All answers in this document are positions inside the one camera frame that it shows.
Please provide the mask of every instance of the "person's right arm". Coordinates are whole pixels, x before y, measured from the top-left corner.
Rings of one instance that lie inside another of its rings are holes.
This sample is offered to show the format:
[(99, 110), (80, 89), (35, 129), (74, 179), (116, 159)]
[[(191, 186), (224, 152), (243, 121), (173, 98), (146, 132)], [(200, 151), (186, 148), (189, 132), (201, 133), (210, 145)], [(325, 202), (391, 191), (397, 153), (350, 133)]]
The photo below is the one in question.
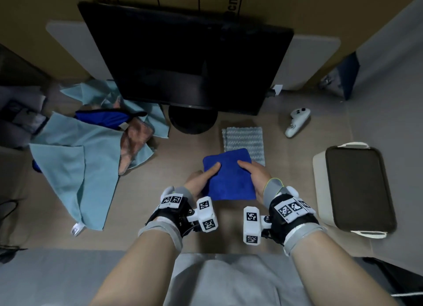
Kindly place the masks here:
[[(251, 173), (257, 199), (263, 203), (263, 192), (272, 176), (256, 162), (239, 161), (238, 164)], [(316, 306), (398, 305), (323, 231), (315, 231), (300, 239), (291, 256), (309, 298)]]

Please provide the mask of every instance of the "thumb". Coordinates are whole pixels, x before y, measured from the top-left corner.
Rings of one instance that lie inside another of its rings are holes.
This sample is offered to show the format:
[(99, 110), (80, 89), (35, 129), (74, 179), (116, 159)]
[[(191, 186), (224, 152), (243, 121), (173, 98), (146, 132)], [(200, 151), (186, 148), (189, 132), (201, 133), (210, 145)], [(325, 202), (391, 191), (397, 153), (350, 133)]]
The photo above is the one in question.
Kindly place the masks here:
[(244, 168), (245, 170), (247, 170), (251, 174), (256, 169), (252, 164), (250, 164), (249, 162), (246, 162), (246, 161), (238, 160), (237, 163), (241, 168)]
[(210, 168), (209, 170), (205, 171), (204, 174), (202, 174), (201, 176), (203, 178), (205, 178), (205, 180), (209, 180), (211, 177), (213, 177), (215, 174), (217, 174), (217, 172), (220, 169), (220, 162), (217, 162), (214, 164), (214, 166), (212, 168)]

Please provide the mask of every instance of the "gray wall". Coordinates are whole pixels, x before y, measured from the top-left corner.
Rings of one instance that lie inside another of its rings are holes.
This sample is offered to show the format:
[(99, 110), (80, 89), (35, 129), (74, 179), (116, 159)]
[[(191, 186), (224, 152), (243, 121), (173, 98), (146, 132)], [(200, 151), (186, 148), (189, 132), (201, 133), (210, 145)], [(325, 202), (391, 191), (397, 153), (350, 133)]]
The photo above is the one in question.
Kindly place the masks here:
[(357, 50), (362, 65), (347, 103), (355, 141), (384, 158), (398, 229), (372, 240), (375, 256), (423, 275), (423, 0)]

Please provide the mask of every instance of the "black monitor screen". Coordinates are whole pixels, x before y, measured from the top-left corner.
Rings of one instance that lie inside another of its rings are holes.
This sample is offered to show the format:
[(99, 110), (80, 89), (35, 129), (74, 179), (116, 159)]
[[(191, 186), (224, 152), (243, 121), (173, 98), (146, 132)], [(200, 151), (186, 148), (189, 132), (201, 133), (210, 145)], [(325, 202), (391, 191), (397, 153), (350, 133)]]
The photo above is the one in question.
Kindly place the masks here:
[(291, 29), (81, 2), (125, 99), (257, 114)]

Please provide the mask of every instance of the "forearm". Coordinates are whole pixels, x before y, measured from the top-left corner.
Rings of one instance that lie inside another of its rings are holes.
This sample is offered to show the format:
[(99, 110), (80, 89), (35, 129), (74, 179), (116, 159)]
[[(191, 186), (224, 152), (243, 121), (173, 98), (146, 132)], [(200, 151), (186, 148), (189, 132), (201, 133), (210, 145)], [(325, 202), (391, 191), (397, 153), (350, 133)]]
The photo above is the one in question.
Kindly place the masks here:
[(107, 276), (91, 306), (162, 305), (178, 256), (169, 234), (140, 235)]
[(316, 306), (397, 305), (345, 250), (322, 231), (300, 240), (292, 256), (304, 287)]

